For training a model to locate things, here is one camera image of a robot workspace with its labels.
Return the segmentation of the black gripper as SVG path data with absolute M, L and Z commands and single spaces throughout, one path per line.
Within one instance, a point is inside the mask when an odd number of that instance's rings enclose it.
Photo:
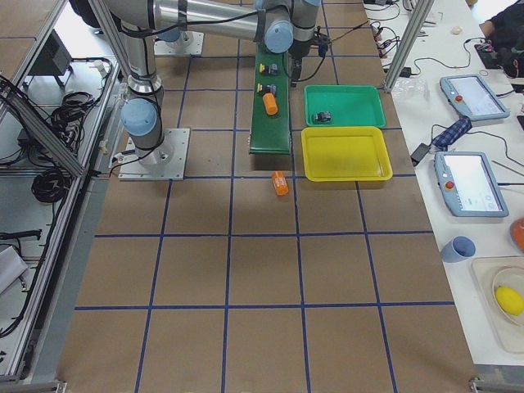
M 288 50 L 291 55 L 290 86 L 293 88 L 298 84 L 302 71 L 302 61 L 309 54 L 310 47 L 310 44 L 292 44 Z

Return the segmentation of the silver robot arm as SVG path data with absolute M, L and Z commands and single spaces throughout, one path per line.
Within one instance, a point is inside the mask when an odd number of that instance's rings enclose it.
M 320 1 L 254 1 L 253 7 L 216 1 L 154 1 L 148 23 L 159 33 L 169 28 L 261 43 L 274 54 L 287 53 L 290 85 L 305 82 L 302 60 L 312 47 L 326 56 L 330 38 L 316 25 Z
M 127 64 L 130 90 L 150 99 L 163 91 L 154 55 L 154 40 L 163 34 L 196 31 L 248 40 L 271 61 L 285 61 L 296 42 L 291 5 L 284 1 L 255 10 L 213 1 L 77 1 L 75 9 L 81 16 L 93 14 L 117 57 Z M 287 80 L 282 72 L 276 93 L 254 94 L 252 154 L 291 151 Z

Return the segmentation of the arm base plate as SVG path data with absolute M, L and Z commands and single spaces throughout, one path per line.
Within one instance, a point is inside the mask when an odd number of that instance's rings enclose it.
M 126 149 L 133 152 L 121 156 L 118 178 L 124 181 L 181 181 L 185 175 L 190 129 L 164 129 L 163 142 L 152 152 L 135 151 L 128 137 Z
M 203 49 L 204 34 L 182 31 L 176 41 L 155 40 L 154 51 L 159 57 L 200 56 Z

